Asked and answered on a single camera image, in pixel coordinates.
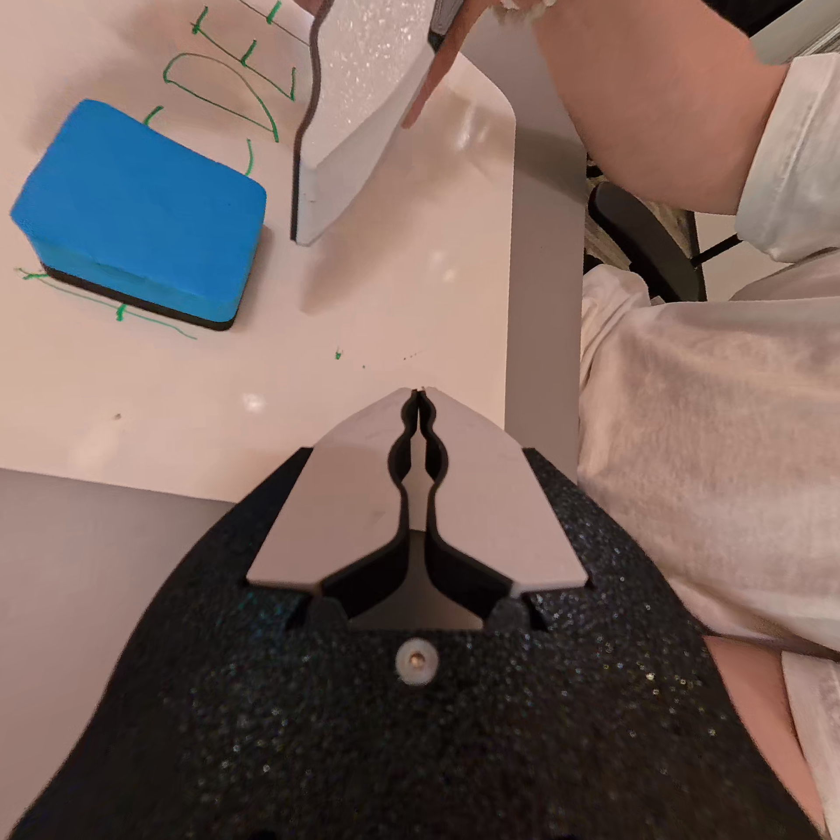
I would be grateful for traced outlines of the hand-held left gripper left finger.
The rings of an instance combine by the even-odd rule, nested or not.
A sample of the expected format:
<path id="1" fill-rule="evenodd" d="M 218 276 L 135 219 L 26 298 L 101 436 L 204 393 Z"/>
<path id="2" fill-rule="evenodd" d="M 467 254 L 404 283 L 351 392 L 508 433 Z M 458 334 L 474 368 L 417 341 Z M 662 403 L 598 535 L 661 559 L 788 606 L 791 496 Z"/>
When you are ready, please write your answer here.
<path id="1" fill-rule="evenodd" d="M 326 433 L 282 505 L 247 580 L 328 597 L 347 614 L 382 603 L 410 554 L 403 481 L 412 465 L 418 393 L 399 388 Z"/>

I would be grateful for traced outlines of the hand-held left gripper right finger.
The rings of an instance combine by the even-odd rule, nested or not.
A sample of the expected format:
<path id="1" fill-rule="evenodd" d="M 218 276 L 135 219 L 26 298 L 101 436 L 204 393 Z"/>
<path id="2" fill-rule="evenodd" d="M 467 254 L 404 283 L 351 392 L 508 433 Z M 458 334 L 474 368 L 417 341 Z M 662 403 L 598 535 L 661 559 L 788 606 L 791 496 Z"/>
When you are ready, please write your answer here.
<path id="1" fill-rule="evenodd" d="M 436 388 L 417 400 L 433 481 L 424 551 L 434 587 L 472 613 L 585 587 L 588 574 L 517 441 Z"/>

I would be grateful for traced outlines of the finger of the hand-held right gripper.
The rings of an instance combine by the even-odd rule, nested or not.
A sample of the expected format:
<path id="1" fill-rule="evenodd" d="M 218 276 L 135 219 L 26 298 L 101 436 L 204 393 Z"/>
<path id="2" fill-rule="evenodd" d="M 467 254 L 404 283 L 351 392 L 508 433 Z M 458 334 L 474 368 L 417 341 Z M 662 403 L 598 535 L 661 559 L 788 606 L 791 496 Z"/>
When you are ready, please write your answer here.
<path id="1" fill-rule="evenodd" d="M 294 147 L 290 238 L 309 246 L 350 207 L 431 66 L 435 1 L 323 2 Z"/>

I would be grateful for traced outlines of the white whiteboard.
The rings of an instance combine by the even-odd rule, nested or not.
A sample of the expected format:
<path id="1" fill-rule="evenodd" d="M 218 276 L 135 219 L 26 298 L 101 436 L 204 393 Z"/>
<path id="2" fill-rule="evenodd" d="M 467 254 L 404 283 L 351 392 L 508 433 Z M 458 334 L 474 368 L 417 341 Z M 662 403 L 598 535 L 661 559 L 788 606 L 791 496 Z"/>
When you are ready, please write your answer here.
<path id="1" fill-rule="evenodd" d="M 503 424 L 511 105 L 457 58 L 350 207 L 297 245 L 313 22 L 298 2 L 2 2 L 2 469 L 240 501 L 400 388 L 436 386 Z M 265 188 L 229 330 L 48 276 L 12 221 L 86 99 Z"/>

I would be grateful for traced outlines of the blue whiteboard eraser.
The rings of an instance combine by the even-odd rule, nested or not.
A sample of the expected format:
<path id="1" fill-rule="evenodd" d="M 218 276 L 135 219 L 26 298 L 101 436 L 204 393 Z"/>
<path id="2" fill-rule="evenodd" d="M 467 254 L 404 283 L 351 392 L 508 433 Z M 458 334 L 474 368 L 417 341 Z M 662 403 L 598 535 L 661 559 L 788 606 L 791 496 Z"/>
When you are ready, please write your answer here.
<path id="1" fill-rule="evenodd" d="M 222 332 L 237 318 L 266 205 L 249 176 L 86 99 L 10 217 L 49 277 Z"/>

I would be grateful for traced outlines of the person's right forearm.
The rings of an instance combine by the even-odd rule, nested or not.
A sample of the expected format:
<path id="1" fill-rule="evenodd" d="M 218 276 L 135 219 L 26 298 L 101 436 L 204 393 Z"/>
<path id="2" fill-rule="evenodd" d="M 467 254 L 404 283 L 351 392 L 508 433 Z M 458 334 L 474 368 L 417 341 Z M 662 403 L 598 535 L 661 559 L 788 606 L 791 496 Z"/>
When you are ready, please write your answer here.
<path id="1" fill-rule="evenodd" d="M 532 25 L 588 155 L 649 202 L 734 215 L 789 71 L 699 1 L 563 1 Z"/>

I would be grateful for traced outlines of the person's right hand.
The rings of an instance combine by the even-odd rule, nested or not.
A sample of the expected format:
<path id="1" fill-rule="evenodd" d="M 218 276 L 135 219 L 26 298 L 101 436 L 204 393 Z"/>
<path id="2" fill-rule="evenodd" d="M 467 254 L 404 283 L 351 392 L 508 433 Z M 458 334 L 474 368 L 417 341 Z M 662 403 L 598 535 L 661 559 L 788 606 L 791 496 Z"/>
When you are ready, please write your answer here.
<path id="1" fill-rule="evenodd" d="M 402 128 L 409 129 L 419 118 L 427 100 L 438 84 L 445 78 L 453 66 L 457 55 L 465 43 L 469 32 L 488 8 L 497 5 L 496 1 L 464 1 L 450 25 L 444 41 L 418 89 L 411 107 L 407 110 Z"/>

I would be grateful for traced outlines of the person's leg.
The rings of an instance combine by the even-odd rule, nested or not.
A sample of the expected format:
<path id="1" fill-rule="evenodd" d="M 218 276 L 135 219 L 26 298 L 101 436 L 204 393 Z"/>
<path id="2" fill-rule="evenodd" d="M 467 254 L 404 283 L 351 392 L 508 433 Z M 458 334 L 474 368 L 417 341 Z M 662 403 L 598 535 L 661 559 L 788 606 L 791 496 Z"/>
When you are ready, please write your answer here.
<path id="1" fill-rule="evenodd" d="M 824 834 L 823 804 L 797 737 L 782 652 L 725 637 L 706 636 L 704 641 L 751 739 L 785 789 Z"/>

